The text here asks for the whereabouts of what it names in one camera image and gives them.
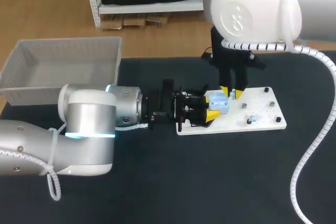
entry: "metal shelf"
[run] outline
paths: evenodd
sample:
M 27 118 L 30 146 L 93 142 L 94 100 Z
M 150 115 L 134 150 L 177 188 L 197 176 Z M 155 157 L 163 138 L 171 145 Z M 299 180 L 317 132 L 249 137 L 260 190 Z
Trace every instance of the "metal shelf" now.
M 101 0 L 89 0 L 96 27 L 100 27 L 101 14 L 123 13 L 163 13 L 163 12 L 191 12 L 203 10 L 202 0 L 186 0 L 172 3 L 157 3 L 151 5 L 103 5 Z
M 101 4 L 98 10 L 99 14 L 190 12 L 203 10 L 203 2 L 202 0 L 186 0 L 172 3 L 126 6 Z

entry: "small blue part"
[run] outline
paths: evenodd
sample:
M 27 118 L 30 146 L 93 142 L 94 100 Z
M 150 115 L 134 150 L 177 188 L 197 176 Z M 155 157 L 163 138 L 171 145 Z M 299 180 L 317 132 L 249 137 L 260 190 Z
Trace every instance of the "small blue part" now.
M 224 93 L 212 93 L 209 95 L 209 110 L 217 110 L 221 115 L 229 112 L 229 99 Z
M 254 115 L 251 115 L 248 119 L 250 122 L 257 122 L 257 118 Z

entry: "black mat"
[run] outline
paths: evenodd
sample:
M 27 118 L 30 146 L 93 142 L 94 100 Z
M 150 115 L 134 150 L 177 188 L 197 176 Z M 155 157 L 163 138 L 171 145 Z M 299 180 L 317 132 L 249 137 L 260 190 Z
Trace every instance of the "black mat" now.
M 329 56 L 336 60 L 336 53 Z M 118 133 L 113 171 L 61 176 L 62 199 L 45 177 L 0 177 L 2 223 L 301 223 L 289 197 L 292 172 L 322 128 L 333 101 L 327 69 L 302 55 L 264 55 L 250 87 L 270 86 L 287 120 L 283 131 L 177 136 L 172 126 Z M 217 71 L 198 58 L 122 60 L 119 85 L 217 88 Z M 2 119 L 46 129 L 61 125 L 56 106 L 11 107 Z M 302 172 L 298 199 L 314 223 L 334 223 L 336 128 Z

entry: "white storage bin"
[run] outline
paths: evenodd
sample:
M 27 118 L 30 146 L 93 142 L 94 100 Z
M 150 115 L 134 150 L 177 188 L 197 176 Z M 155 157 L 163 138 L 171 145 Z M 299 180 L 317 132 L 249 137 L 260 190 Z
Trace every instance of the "white storage bin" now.
M 117 84 L 121 38 L 20 40 L 0 74 L 13 105 L 57 104 L 66 84 Z

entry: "white spiral cable wrap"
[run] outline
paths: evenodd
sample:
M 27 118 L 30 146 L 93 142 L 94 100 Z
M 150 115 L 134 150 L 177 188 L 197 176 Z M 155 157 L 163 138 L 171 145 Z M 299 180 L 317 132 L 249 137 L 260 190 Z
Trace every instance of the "white spiral cable wrap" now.
M 115 130 L 116 131 L 132 131 L 136 129 L 147 129 L 147 128 L 148 128 L 147 123 L 141 123 L 141 124 L 137 124 L 137 125 L 129 126 L 129 127 L 115 127 Z
M 58 176 L 55 173 L 54 167 L 53 167 L 54 156 L 55 156 L 55 151 L 56 151 L 56 146 L 57 146 L 58 131 L 54 128 L 50 128 L 49 130 L 53 132 L 53 137 L 52 137 L 53 143 L 51 145 L 51 151 L 50 151 L 48 164 L 44 162 L 43 160 L 40 160 L 39 158 L 36 158 L 34 156 L 24 154 L 21 152 L 13 152 L 9 150 L 4 150 L 1 148 L 0 148 L 0 155 L 12 156 L 15 158 L 25 159 L 25 160 L 31 161 L 43 167 L 44 171 L 42 171 L 40 175 L 47 174 L 47 181 L 48 181 L 50 195 L 53 198 L 53 200 L 59 201 L 61 198 L 61 186 L 58 180 Z
M 48 186 L 49 186 L 49 192 L 51 197 L 55 200 L 55 201 L 59 201 L 61 198 L 61 187 L 59 184 L 59 180 L 57 177 L 57 174 L 54 171 L 54 168 L 50 165 L 48 165 L 46 162 L 33 157 L 31 155 L 27 155 L 24 153 L 20 153 L 20 152 L 13 152 L 13 151 L 8 151 L 8 150 L 4 150 L 4 149 L 0 149 L 0 155 L 5 155 L 5 156 L 12 156 L 12 157 L 16 157 L 16 158 L 21 158 L 21 159 L 25 159 L 28 161 L 31 161 L 35 164 L 38 164 L 39 166 L 43 167 L 47 172 L 47 180 L 48 180 Z
M 223 41 L 222 46 L 228 49 L 236 49 L 236 50 L 289 51 L 286 45 L 282 45 L 282 44 L 242 44 L 242 43 L 229 43 L 229 42 Z M 334 87 L 336 91 L 336 66 L 334 62 L 332 62 L 332 60 L 329 57 L 327 57 L 325 54 L 315 49 L 311 49 L 309 47 L 295 46 L 295 50 L 298 53 L 309 55 L 309 56 L 312 56 L 320 60 L 329 69 L 332 75 L 333 81 L 334 81 Z M 298 204 L 297 197 L 296 197 L 296 185 L 297 185 L 297 182 L 298 182 L 298 179 L 299 179 L 299 176 L 300 176 L 300 173 L 303 167 L 305 166 L 306 162 L 308 161 L 310 156 L 313 154 L 313 152 L 321 144 L 326 134 L 330 130 L 331 126 L 333 125 L 335 119 L 336 119 L 336 92 L 334 96 L 333 105 L 332 105 L 332 108 L 331 108 L 331 111 L 330 111 L 330 114 L 328 116 L 326 123 L 324 124 L 318 136 L 315 138 L 314 142 L 310 145 L 310 147 L 307 149 L 307 151 L 301 158 L 299 164 L 295 168 L 295 171 L 292 176 L 291 183 L 290 183 L 290 198 L 291 198 L 293 207 L 297 215 L 301 218 L 301 220 L 305 224 L 312 224 L 312 222 L 303 214 L 303 212 L 300 209 L 300 206 Z

